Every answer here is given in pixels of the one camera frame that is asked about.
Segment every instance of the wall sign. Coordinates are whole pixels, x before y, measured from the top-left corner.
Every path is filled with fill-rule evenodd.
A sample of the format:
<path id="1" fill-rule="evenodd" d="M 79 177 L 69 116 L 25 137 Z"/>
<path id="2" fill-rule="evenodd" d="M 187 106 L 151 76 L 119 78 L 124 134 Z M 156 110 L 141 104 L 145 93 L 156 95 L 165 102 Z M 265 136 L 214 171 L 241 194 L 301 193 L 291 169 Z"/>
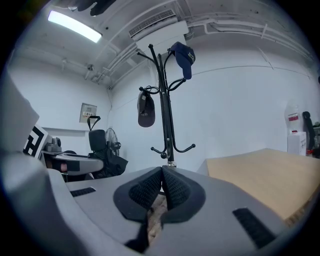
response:
<path id="1" fill-rule="evenodd" d="M 87 119 L 90 116 L 96 116 L 97 115 L 97 106 L 82 103 L 81 106 L 81 112 L 80 112 L 80 123 L 87 123 Z"/>

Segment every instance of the office desk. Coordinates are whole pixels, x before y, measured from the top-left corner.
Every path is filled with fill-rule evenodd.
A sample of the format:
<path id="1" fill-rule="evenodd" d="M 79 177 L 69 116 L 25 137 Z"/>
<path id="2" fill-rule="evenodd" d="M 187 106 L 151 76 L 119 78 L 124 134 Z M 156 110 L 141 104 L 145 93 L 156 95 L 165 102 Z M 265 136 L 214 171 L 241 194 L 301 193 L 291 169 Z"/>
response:
<path id="1" fill-rule="evenodd" d="M 210 177 L 243 189 L 288 225 L 304 211 L 320 184 L 320 159 L 262 149 L 206 160 Z"/>

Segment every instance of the air vent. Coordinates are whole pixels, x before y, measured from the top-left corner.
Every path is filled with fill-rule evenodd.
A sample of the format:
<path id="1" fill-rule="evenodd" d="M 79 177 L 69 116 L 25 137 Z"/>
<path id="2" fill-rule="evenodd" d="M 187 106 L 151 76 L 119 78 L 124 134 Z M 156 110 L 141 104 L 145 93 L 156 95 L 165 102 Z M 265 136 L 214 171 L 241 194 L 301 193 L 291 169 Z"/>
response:
<path id="1" fill-rule="evenodd" d="M 153 16 L 145 19 L 143 22 L 139 23 L 138 25 L 136 25 L 135 27 L 130 29 L 129 35 L 132 38 L 134 35 L 138 34 L 140 31 L 150 27 L 151 25 L 156 24 L 161 21 L 164 21 L 168 18 L 175 17 L 175 16 L 176 15 L 175 15 L 174 11 L 171 9 L 162 11 L 156 15 L 153 15 Z"/>
<path id="2" fill-rule="evenodd" d="M 276 238 L 249 209 L 240 208 L 232 213 L 258 249 L 266 246 Z"/>
<path id="3" fill-rule="evenodd" d="M 75 198 L 75 197 L 83 196 L 83 195 L 86 195 L 86 194 L 89 194 L 89 193 L 92 193 L 95 191 L 96 190 L 93 187 L 87 187 L 87 188 L 83 188 L 83 189 L 70 191 L 70 193 Z"/>

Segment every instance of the coat rack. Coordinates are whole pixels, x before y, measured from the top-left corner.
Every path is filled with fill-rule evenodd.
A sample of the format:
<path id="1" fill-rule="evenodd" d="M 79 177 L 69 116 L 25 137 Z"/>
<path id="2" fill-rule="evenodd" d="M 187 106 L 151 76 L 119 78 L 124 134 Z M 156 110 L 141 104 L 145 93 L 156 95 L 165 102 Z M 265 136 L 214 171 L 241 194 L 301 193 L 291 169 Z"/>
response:
<path id="1" fill-rule="evenodd" d="M 186 81 L 186 79 L 182 78 L 182 79 L 175 80 L 168 86 L 166 64 L 169 57 L 172 55 L 172 52 L 168 54 L 163 64 L 161 54 L 158 54 L 158 56 L 156 57 L 154 46 L 152 44 L 149 44 L 148 47 L 151 51 L 153 59 L 140 52 L 137 52 L 137 54 L 150 60 L 155 65 L 158 73 L 158 87 L 155 87 L 155 86 L 148 86 L 146 88 L 140 87 L 139 90 L 147 92 L 152 95 L 156 95 L 156 94 L 160 95 L 163 140 L 164 140 L 163 151 L 159 151 L 154 147 L 152 147 L 151 150 L 160 154 L 162 159 L 167 159 L 168 166 L 176 167 L 173 149 L 175 149 L 175 151 L 179 153 L 185 153 L 191 150 L 192 148 L 196 147 L 195 144 L 192 144 L 185 150 L 179 150 L 177 149 L 176 140 L 175 140 L 175 129 L 174 129 L 172 110 L 171 110 L 170 92 L 176 90 L 180 85 L 182 85 Z"/>

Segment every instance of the hanging cap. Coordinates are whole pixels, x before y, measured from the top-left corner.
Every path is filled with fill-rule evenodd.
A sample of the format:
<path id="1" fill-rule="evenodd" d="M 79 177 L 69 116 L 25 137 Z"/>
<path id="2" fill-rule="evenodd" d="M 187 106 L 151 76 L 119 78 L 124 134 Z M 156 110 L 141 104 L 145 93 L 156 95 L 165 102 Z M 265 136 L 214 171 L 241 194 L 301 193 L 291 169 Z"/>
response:
<path id="1" fill-rule="evenodd" d="M 95 0 L 74 0 L 71 1 L 77 6 L 78 12 L 82 12 L 92 6 L 96 1 Z"/>
<path id="2" fill-rule="evenodd" d="M 147 92 L 141 91 L 137 102 L 138 109 L 138 124 L 141 127 L 150 127 L 155 123 L 155 103 L 151 95 Z"/>
<path id="3" fill-rule="evenodd" d="M 185 79 L 191 79 L 191 65 L 196 60 L 194 50 L 180 42 L 176 42 L 171 46 L 170 51 L 173 52 L 176 62 L 182 68 L 183 77 Z"/>

